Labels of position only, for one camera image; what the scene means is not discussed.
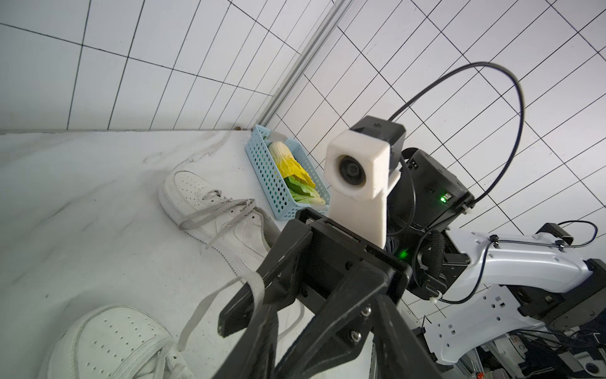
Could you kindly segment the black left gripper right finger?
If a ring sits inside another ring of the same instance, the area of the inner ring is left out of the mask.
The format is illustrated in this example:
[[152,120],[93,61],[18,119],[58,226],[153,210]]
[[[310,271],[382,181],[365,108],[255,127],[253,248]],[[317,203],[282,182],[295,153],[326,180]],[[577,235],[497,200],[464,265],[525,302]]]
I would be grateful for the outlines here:
[[388,296],[374,298],[371,318],[377,378],[441,378],[434,361]]

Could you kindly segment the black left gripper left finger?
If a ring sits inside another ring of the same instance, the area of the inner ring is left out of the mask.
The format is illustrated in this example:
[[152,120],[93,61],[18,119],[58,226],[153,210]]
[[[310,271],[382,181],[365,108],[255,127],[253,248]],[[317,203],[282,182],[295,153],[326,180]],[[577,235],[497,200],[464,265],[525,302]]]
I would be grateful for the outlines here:
[[279,318],[263,305],[213,378],[274,378]]

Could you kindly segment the white sneaker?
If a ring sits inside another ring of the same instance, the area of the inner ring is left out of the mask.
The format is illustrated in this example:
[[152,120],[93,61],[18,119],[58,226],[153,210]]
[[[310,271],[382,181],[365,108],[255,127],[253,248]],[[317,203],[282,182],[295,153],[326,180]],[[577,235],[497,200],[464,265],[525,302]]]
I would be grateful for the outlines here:
[[175,171],[159,202],[178,229],[219,254],[238,276],[260,268],[280,230],[253,198],[233,199],[190,171]]
[[182,357],[219,292],[203,298],[178,339],[150,314],[126,305],[92,310],[50,349],[41,378],[191,378]]

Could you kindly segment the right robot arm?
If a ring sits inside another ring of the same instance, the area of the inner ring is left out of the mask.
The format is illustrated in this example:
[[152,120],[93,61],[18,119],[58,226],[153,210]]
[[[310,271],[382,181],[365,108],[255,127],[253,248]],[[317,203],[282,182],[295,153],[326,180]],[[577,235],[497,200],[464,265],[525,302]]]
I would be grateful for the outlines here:
[[541,338],[591,322],[605,308],[605,265],[582,260],[556,224],[514,240],[446,232],[422,256],[382,249],[395,155],[383,142],[332,142],[327,216],[303,209],[249,287],[219,315],[243,332],[219,377],[309,378],[358,357],[372,337],[380,378],[438,378],[465,353],[510,333]]

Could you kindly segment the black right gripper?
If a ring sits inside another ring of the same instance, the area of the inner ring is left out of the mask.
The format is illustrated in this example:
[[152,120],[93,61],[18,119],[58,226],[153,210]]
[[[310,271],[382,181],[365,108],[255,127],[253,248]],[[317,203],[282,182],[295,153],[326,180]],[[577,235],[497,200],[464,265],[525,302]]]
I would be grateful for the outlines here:
[[[371,327],[362,311],[386,292],[397,303],[412,280],[412,268],[313,208],[304,208],[251,276],[220,312],[219,335],[246,328],[256,333],[278,323],[278,312],[298,303],[299,314],[279,332],[280,338],[297,339],[275,377],[311,378],[360,355]],[[312,320],[306,307],[318,312]]]

